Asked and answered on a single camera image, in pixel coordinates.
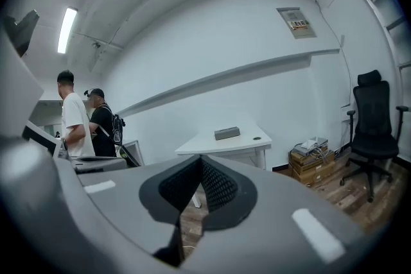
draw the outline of man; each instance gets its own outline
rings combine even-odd
[[[67,144],[70,157],[94,156],[89,129],[89,118],[82,99],[74,88],[74,76],[63,71],[57,77],[58,95],[63,99],[62,141]]]
[[[113,131],[112,112],[104,100],[104,92],[99,88],[93,89],[89,94],[89,104],[95,108],[89,123],[90,132],[97,133],[92,140],[94,152],[99,157],[115,157],[116,147],[109,137]]]

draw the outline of chair headrest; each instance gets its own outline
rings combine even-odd
[[[370,86],[381,81],[381,74],[378,70],[358,75],[359,86]]]

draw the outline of ceiling light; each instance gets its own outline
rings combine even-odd
[[[67,42],[69,41],[70,30],[74,23],[74,18],[76,17],[77,10],[73,8],[66,9],[66,14],[64,15],[62,29],[60,31],[60,38],[58,39],[57,51],[61,54],[66,53]]]

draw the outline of black cap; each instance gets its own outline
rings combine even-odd
[[[97,96],[99,96],[99,97],[101,97],[101,98],[104,98],[104,92],[103,92],[101,89],[99,89],[99,88],[94,88],[94,89],[90,92],[89,97],[91,97],[92,95],[97,95]]]

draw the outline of white t-shirt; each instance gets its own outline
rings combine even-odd
[[[77,143],[68,145],[70,157],[95,156],[91,142],[89,118],[85,111],[82,99],[75,92],[69,94],[63,102],[62,111],[62,137],[67,136],[73,126],[84,125],[85,137]]]

